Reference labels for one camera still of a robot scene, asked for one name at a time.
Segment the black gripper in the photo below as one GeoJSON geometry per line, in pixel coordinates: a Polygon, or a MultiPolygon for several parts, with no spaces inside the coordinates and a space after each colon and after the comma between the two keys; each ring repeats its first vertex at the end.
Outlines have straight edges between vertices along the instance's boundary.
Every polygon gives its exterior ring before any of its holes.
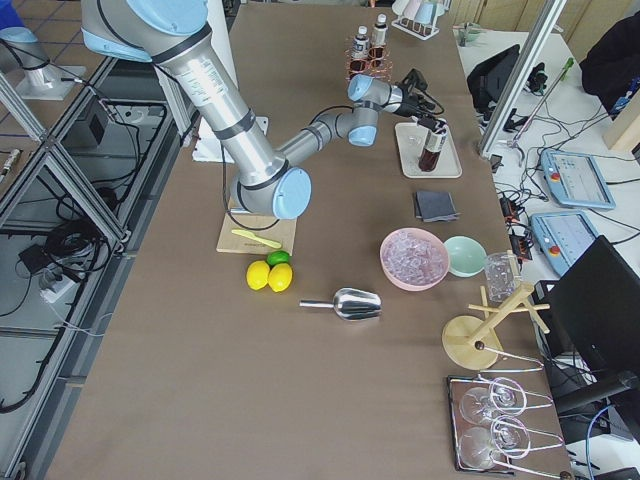
{"type": "Polygon", "coordinates": [[[428,83],[419,70],[412,68],[397,87],[402,92],[398,115],[422,118],[435,112],[435,103],[427,95],[428,83]]]}

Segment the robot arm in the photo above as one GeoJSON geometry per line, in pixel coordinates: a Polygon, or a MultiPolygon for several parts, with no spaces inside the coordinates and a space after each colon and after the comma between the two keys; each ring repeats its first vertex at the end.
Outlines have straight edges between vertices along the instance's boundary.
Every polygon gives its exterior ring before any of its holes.
{"type": "Polygon", "coordinates": [[[232,198],[254,214],[295,219],[307,208],[312,184],[300,163],[336,139],[358,147],[375,141],[380,113],[436,123],[436,101],[413,70],[392,85],[357,74],[348,85],[353,106],[346,113],[318,114],[291,140],[273,148],[212,46],[225,26],[209,23],[219,1],[84,1],[82,34],[93,52],[150,63],[174,79],[211,127],[238,173],[232,198]]]}

